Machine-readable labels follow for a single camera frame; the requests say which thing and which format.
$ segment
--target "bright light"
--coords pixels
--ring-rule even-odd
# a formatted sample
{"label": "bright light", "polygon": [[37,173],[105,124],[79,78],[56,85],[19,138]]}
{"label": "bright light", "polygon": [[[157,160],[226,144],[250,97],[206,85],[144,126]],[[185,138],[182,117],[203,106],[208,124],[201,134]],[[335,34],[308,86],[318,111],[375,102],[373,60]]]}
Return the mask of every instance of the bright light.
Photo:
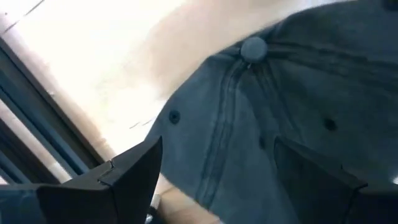
{"label": "bright light", "polygon": [[398,176],[395,177],[394,180],[392,180],[392,182],[393,182],[394,184],[397,184],[397,185],[398,185]]}

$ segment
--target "cap button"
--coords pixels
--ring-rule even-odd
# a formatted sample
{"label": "cap button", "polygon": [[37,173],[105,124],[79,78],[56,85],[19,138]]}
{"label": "cap button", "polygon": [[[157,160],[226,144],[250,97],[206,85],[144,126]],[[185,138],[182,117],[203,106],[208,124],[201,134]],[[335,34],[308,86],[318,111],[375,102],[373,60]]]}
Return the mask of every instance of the cap button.
{"label": "cap button", "polygon": [[247,38],[241,47],[241,56],[248,63],[259,63],[267,55],[267,43],[260,37]]}

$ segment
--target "black plastic object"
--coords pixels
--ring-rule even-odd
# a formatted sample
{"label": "black plastic object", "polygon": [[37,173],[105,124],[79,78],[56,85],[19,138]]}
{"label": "black plastic object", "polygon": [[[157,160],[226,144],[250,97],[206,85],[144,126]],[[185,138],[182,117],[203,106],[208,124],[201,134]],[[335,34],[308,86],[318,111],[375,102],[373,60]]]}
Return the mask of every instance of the black plastic object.
{"label": "black plastic object", "polygon": [[341,164],[296,142],[275,140],[277,174],[301,223],[398,223],[398,187],[372,191]]}
{"label": "black plastic object", "polygon": [[143,224],[159,177],[161,138],[62,185],[0,186],[1,223]]}
{"label": "black plastic object", "polygon": [[0,99],[72,177],[104,162],[2,39]]}
{"label": "black plastic object", "polygon": [[1,119],[0,175],[9,184],[60,183]]}

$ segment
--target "cap eyelet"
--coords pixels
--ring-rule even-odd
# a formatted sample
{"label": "cap eyelet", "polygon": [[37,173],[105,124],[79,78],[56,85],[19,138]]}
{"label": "cap eyelet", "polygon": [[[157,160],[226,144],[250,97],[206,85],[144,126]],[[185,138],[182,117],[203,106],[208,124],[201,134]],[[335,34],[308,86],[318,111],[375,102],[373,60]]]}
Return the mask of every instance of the cap eyelet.
{"label": "cap eyelet", "polygon": [[172,124],[177,124],[180,121],[180,112],[176,110],[170,111],[169,120]]}

